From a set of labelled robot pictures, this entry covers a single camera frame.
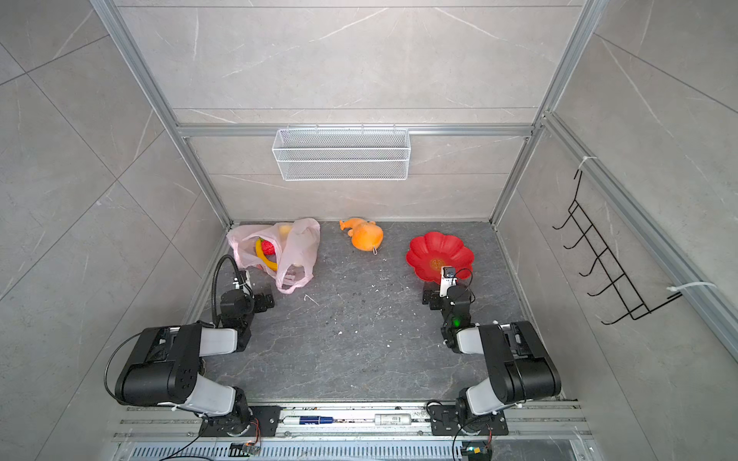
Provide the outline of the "red flower-shaped plate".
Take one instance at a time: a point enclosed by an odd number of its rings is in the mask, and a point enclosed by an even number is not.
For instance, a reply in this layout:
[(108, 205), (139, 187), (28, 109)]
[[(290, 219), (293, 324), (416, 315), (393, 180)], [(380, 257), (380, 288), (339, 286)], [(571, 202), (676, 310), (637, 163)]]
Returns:
[(459, 237), (441, 232), (428, 232), (413, 238), (406, 255), (407, 264), (420, 280), (437, 284), (445, 266), (460, 271), (461, 280), (470, 278), (474, 260), (474, 253)]

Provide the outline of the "yellow fake banana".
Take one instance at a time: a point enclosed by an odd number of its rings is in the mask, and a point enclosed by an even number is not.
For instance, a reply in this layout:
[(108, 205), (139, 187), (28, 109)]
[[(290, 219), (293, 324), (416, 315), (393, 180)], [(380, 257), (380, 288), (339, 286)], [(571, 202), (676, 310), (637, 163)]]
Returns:
[(269, 270), (277, 272), (279, 269), (277, 256), (271, 255), (270, 257), (267, 257), (261, 252), (261, 242), (259, 242), (261, 239), (263, 238), (259, 238), (255, 245), (256, 255)]

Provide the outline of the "pink plastic bag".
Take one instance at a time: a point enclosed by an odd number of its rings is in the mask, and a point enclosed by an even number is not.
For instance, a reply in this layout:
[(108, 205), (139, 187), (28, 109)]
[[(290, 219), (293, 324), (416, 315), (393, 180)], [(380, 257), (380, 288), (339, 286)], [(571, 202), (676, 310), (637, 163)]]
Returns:
[[(313, 279), (320, 244), (320, 224), (312, 218), (274, 225), (243, 225), (228, 232), (226, 238), (240, 269), (257, 268), (273, 278), (283, 294), (292, 294)], [(277, 272), (269, 270), (257, 257), (259, 238), (276, 248)]]

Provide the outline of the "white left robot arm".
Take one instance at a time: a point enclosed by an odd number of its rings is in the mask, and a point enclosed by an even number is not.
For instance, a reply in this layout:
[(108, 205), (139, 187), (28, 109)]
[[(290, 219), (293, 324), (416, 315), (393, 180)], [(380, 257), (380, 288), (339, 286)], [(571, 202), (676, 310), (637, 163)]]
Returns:
[(133, 349), (106, 391), (120, 405), (193, 413), (207, 436), (258, 435), (245, 392), (206, 378), (205, 359), (244, 352), (256, 315), (274, 305), (269, 291), (255, 293), (246, 275), (238, 277), (234, 289), (215, 300), (213, 323), (146, 328), (132, 336)]

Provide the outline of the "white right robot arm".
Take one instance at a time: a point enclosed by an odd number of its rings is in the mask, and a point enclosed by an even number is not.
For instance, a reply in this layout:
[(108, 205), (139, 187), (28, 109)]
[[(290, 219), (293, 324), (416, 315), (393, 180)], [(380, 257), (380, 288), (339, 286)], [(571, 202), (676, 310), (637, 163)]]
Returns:
[(556, 397), (560, 374), (529, 321), (480, 325), (472, 321), (476, 300), (470, 284), (473, 273), (451, 266), (439, 269), (439, 280), (424, 285), (422, 303), (441, 313), (443, 343), (459, 355), (479, 355), (487, 377), (462, 389), (454, 407), (428, 407), (432, 421), (452, 434), (477, 433), (500, 422), (509, 407)]

